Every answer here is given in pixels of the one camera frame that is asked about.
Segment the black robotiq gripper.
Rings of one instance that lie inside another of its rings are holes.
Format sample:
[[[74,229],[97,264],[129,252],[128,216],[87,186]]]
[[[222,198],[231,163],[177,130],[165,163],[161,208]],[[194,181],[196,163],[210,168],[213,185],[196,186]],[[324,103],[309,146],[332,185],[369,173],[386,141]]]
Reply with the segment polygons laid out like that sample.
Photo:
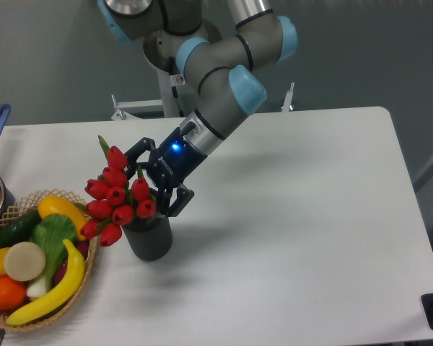
[[[139,162],[146,151],[149,160]],[[127,159],[126,176],[132,178],[138,170],[146,173],[156,192],[157,211],[163,216],[176,217],[192,200],[195,193],[182,183],[206,158],[185,140],[181,129],[176,128],[158,148],[155,141],[144,137],[125,153]]]

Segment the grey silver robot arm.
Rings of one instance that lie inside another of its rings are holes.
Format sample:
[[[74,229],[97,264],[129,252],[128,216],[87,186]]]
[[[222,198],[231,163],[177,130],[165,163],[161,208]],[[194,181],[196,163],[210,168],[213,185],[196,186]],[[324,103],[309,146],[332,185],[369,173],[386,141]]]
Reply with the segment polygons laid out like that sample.
[[[159,145],[141,139],[128,150],[133,168],[143,168],[155,185],[157,210],[176,216],[193,197],[185,178],[266,100],[254,77],[257,68],[290,57],[297,30],[274,14],[269,1],[229,1],[236,33],[210,32],[200,1],[99,1],[112,35],[143,40],[144,54],[158,70],[180,76],[197,105]]]

